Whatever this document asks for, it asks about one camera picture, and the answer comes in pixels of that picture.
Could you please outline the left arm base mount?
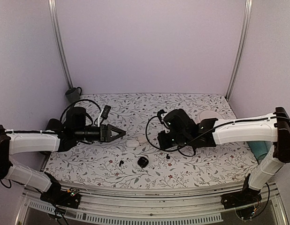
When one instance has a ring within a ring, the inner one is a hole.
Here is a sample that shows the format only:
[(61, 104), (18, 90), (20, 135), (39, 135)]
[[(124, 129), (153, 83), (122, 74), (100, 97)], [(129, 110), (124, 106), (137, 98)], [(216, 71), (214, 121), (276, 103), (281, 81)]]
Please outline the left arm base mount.
[(71, 190), (49, 189), (42, 192), (40, 200), (50, 203), (54, 206), (63, 206), (72, 209), (78, 209), (82, 196)]

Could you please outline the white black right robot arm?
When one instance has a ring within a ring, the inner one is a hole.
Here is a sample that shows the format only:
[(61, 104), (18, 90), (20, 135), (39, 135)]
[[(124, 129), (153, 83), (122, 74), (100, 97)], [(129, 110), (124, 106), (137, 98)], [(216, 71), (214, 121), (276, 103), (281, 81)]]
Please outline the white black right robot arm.
[(248, 204), (254, 199), (256, 191), (260, 191), (283, 165), (290, 163), (290, 117), (283, 107), (259, 117), (237, 120), (209, 118), (199, 124), (183, 109), (169, 113), (160, 110), (157, 117), (166, 128), (157, 137), (162, 150), (172, 147), (180, 150), (186, 146), (196, 150), (234, 142), (272, 143), (260, 165), (248, 176), (245, 188), (238, 193), (237, 200), (241, 204)]

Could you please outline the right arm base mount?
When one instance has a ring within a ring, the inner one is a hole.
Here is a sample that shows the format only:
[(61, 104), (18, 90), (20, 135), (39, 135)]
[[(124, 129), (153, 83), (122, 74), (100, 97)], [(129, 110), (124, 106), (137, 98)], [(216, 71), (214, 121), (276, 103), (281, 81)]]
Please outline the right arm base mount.
[(240, 191), (223, 194), (221, 196), (221, 203), (224, 209), (231, 209), (253, 204), (261, 201), (261, 199), (260, 190), (254, 190), (248, 186), (244, 186)]

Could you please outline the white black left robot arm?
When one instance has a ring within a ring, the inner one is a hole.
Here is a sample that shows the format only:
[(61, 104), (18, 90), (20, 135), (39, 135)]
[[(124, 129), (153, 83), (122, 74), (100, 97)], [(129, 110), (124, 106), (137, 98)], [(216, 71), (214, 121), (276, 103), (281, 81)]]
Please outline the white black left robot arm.
[(33, 187), (54, 203), (61, 203), (65, 194), (60, 183), (47, 172), (38, 172), (30, 167), (12, 162), (10, 156), (25, 152), (66, 152), (78, 143), (110, 143), (125, 136), (126, 132), (113, 125), (102, 124), (110, 111), (106, 105), (100, 112), (97, 123), (83, 107), (70, 107), (64, 122), (50, 119), (46, 130), (16, 131), (0, 125), (0, 181), (6, 179), (24, 186)]

